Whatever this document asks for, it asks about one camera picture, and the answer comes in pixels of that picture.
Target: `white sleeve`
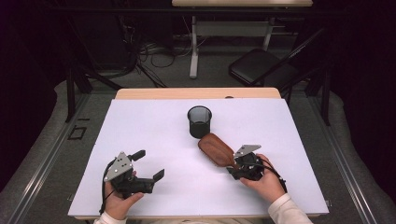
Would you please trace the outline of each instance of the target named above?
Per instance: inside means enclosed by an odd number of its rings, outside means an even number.
[[[96,219],[93,224],[125,224],[126,218],[124,220],[116,220],[109,216],[108,213],[104,212],[99,219]]]
[[[268,208],[270,217],[276,224],[288,223],[311,223],[306,213],[301,210],[291,199],[288,193],[285,193]]]

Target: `person's left hand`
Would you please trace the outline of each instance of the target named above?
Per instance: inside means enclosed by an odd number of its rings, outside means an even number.
[[[144,196],[143,193],[138,192],[123,199],[122,194],[116,192],[110,182],[105,183],[105,195],[108,195],[105,211],[116,220],[124,220],[129,208]]]

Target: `person's right hand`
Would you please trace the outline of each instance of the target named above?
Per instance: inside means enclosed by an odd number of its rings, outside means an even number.
[[[271,164],[264,155],[257,154],[257,156],[263,160],[263,165],[269,166],[268,164]],[[242,177],[240,181],[249,188],[256,190],[264,200],[269,203],[273,203],[276,199],[285,194],[285,190],[283,190],[282,185],[280,185],[277,176],[265,168],[260,180],[254,181]]]

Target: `black cup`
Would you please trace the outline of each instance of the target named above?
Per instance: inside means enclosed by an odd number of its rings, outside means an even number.
[[[190,134],[194,138],[201,139],[210,133],[210,120],[212,112],[203,105],[196,105],[189,110],[187,118],[190,122]]]

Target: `person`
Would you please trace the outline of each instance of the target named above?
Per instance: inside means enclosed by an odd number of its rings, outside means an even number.
[[[263,160],[263,164],[271,164],[268,158],[262,154],[257,154]],[[276,224],[288,224],[288,223],[312,223],[308,218],[306,213],[301,210],[297,204],[291,199],[290,195],[283,190],[278,177],[268,169],[264,169],[262,178],[258,181],[248,180],[245,178],[240,178],[240,181],[245,186],[254,189],[258,194],[267,202],[271,203],[268,208],[268,213],[271,219]],[[96,219],[94,224],[125,224],[126,214],[131,206],[133,206],[137,201],[139,201],[144,194],[135,193],[127,199],[123,199],[120,194],[115,192],[109,182],[105,184],[105,193],[108,195],[106,199],[106,209],[105,212]],[[239,221],[237,219],[233,221],[188,221],[188,220],[178,220],[170,221],[166,220],[165,223],[252,223],[246,220]]]

